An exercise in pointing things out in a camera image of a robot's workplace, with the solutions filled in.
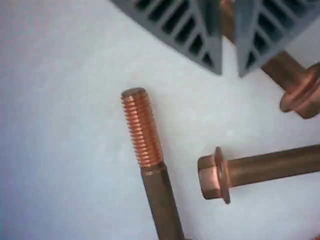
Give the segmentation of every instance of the bolt shank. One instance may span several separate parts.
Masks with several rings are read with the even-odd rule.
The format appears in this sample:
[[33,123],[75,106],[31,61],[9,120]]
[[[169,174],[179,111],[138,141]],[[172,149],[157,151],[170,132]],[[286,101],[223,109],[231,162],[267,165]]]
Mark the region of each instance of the bolt shank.
[[314,173],[320,169],[320,145],[227,161],[231,187]]

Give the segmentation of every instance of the bolt tip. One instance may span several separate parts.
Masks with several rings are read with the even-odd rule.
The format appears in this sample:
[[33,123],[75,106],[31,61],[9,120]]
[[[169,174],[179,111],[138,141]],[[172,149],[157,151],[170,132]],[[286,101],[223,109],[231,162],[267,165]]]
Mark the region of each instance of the bolt tip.
[[147,93],[147,91],[143,87],[134,87],[134,88],[130,88],[130,89],[123,91],[121,93],[121,97],[127,98],[127,97],[131,97],[134,95],[141,95],[141,94],[146,94],[146,93]]

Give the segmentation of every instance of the unthreaded shaft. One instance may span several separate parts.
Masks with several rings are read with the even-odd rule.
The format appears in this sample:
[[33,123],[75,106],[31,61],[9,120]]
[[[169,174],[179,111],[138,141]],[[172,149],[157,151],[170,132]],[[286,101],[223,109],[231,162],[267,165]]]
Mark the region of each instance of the unthreaded shaft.
[[320,145],[227,161],[230,187],[320,170]]
[[121,99],[158,238],[185,240],[147,91],[132,88]]

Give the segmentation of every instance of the copper bolt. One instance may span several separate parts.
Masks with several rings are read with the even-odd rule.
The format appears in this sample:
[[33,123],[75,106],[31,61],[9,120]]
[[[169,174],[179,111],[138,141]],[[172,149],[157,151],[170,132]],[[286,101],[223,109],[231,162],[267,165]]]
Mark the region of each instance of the copper bolt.
[[[234,43],[234,4],[230,0],[222,0],[220,9],[223,35]],[[320,112],[320,63],[305,69],[283,51],[261,69],[286,91],[280,102],[281,111],[293,110],[304,119],[314,117]]]
[[229,188],[320,171],[320,145],[225,161],[221,148],[198,160],[205,199],[230,203]]
[[158,238],[185,240],[148,94],[132,88],[121,100]]

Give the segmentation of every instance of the threaded end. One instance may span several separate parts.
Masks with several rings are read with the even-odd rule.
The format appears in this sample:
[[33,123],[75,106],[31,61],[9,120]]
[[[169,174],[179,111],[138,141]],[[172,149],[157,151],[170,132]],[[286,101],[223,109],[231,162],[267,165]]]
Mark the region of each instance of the threaded end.
[[126,90],[121,101],[140,168],[160,164],[163,152],[147,91],[140,87]]

